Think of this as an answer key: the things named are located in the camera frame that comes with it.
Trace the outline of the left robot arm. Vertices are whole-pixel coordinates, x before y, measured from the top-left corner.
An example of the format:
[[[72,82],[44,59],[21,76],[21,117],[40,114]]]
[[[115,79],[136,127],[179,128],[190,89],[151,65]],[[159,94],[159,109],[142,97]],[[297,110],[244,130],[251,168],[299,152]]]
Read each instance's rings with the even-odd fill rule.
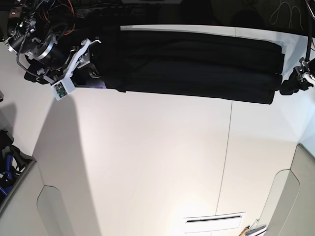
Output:
[[[311,59],[313,46],[313,33],[315,32],[315,1],[305,0],[308,13],[308,41],[306,55],[299,59],[299,65],[294,67],[287,80],[284,80],[280,87],[281,95],[293,95],[300,90],[306,91],[315,87],[315,59]]]

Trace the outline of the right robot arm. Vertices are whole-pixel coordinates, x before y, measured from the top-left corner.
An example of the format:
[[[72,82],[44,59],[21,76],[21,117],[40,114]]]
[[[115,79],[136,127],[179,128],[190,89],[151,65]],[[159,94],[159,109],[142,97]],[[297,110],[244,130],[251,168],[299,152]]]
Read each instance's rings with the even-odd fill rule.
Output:
[[[15,54],[25,80],[52,85],[69,71],[107,5],[103,0],[2,0],[7,26],[0,29],[0,40]]]

